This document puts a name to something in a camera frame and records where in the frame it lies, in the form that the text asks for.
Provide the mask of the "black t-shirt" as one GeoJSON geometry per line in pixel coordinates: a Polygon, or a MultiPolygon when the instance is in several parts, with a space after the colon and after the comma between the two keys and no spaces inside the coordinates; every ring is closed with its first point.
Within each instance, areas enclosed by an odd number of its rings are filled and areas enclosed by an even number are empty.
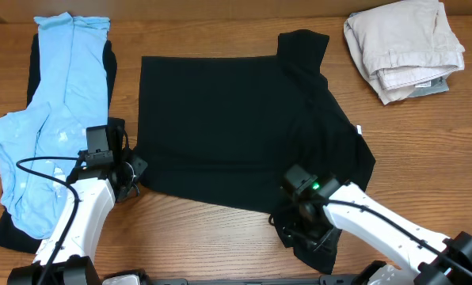
{"type": "MultiPolygon", "coordinates": [[[[135,147],[147,163],[143,186],[269,213],[278,235],[293,165],[366,188],[375,158],[321,74],[328,42],[297,30],[280,34],[270,56],[143,57],[135,147]]],[[[337,252],[291,248],[313,269],[333,270],[337,252]]]]}

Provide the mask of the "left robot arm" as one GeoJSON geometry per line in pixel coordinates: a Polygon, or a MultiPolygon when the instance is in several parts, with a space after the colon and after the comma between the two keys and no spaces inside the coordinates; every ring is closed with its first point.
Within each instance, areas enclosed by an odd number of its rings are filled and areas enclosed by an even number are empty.
{"type": "Polygon", "coordinates": [[[55,180],[68,193],[53,234],[41,242],[32,264],[11,271],[9,284],[103,282],[93,265],[103,225],[116,203],[139,196],[147,163],[133,153],[121,124],[89,127],[86,139],[66,180],[55,180]]]}

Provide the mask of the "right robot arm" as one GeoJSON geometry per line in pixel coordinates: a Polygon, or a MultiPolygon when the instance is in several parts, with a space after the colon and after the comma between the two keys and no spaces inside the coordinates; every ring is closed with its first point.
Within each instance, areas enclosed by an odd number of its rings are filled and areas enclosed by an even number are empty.
{"type": "Polygon", "coordinates": [[[472,235],[450,238],[427,230],[375,202],[357,184],[319,180],[299,165],[284,175],[299,220],[282,233],[308,253],[332,253],[346,231],[390,259],[374,261],[354,284],[472,284],[472,235]]]}

